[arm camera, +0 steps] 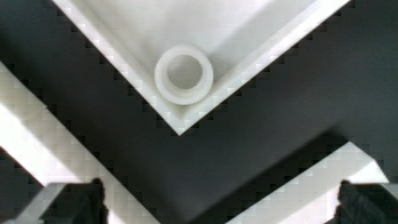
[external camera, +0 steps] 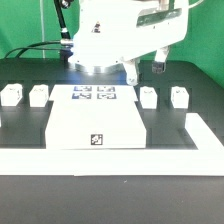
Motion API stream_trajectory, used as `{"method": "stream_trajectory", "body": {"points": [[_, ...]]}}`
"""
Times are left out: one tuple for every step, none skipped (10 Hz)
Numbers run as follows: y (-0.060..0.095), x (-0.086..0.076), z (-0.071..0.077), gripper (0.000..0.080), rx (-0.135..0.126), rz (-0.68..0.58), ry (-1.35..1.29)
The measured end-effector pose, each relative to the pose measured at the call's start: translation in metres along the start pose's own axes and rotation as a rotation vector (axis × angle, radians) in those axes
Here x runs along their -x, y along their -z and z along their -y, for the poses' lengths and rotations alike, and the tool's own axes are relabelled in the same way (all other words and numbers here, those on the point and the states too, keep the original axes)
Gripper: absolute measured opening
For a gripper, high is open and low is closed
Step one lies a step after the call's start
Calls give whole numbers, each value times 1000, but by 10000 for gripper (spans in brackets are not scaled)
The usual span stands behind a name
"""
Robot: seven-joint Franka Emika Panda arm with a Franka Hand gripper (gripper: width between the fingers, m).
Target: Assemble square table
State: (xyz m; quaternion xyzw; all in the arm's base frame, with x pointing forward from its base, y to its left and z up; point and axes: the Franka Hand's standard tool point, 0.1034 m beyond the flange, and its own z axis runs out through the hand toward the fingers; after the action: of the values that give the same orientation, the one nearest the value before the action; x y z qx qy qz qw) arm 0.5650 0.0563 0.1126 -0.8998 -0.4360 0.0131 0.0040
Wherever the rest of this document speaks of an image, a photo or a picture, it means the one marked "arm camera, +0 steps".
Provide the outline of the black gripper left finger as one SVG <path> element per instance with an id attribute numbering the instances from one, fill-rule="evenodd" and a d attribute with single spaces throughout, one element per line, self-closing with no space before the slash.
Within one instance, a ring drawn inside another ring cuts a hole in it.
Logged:
<path id="1" fill-rule="evenodd" d="M 102 180 L 52 183 L 13 218 L 13 224 L 109 224 Z"/>

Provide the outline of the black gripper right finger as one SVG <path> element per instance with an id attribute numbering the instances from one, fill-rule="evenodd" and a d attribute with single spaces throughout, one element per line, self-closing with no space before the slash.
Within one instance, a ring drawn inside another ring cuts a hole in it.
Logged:
<path id="1" fill-rule="evenodd" d="M 329 224 L 398 224 L 398 183 L 342 182 Z"/>

